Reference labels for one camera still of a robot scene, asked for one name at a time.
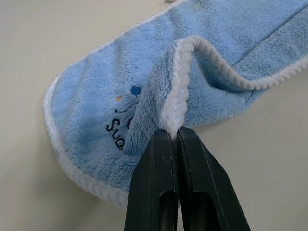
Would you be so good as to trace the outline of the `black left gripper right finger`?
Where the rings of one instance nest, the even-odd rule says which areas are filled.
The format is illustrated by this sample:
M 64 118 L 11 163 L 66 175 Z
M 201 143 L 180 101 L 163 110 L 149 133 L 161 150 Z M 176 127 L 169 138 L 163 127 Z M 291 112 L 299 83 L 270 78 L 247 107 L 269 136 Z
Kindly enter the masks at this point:
M 184 230 L 250 230 L 228 174 L 195 131 L 180 128 L 177 158 Z

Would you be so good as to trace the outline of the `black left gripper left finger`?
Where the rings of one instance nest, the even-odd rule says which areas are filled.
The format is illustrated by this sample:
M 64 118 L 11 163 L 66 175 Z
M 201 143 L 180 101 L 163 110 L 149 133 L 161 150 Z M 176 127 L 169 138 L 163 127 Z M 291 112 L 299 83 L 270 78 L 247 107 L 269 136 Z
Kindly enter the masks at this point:
M 157 130 L 131 177 L 126 231 L 175 231 L 178 223 L 178 180 L 174 142 Z

